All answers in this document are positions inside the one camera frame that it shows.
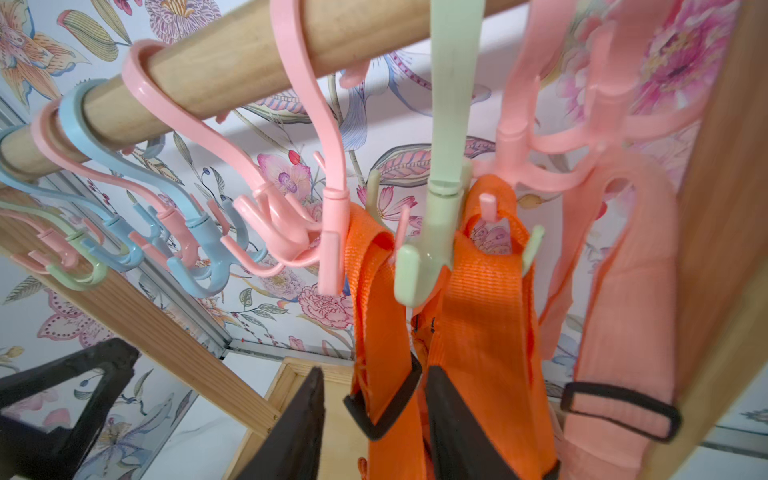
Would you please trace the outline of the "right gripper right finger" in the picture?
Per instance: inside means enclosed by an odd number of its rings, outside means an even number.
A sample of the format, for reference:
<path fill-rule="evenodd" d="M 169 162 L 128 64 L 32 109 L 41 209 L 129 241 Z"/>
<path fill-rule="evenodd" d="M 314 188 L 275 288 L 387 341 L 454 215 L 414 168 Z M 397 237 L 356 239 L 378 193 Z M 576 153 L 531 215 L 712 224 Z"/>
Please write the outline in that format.
<path fill-rule="evenodd" d="M 439 366 L 428 369 L 426 401 L 436 479 L 518 479 Z"/>

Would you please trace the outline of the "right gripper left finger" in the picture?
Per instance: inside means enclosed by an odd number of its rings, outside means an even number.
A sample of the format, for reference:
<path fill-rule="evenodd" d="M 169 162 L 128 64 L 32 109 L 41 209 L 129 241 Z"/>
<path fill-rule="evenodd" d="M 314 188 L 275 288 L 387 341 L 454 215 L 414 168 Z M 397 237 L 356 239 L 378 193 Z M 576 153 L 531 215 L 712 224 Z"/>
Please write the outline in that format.
<path fill-rule="evenodd" d="M 316 479 L 325 420 L 324 375 L 314 366 L 300 373 L 278 370 L 268 402 L 281 416 L 265 439 L 250 434 L 236 460 L 238 479 Z"/>

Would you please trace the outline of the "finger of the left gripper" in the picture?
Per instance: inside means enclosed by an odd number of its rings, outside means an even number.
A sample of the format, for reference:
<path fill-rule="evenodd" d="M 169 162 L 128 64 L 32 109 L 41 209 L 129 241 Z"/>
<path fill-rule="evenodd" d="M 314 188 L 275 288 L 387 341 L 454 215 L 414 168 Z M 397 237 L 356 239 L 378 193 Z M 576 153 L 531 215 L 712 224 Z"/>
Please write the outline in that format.
<path fill-rule="evenodd" d="M 139 358 L 112 338 L 2 377 L 1 477 L 75 478 Z"/>

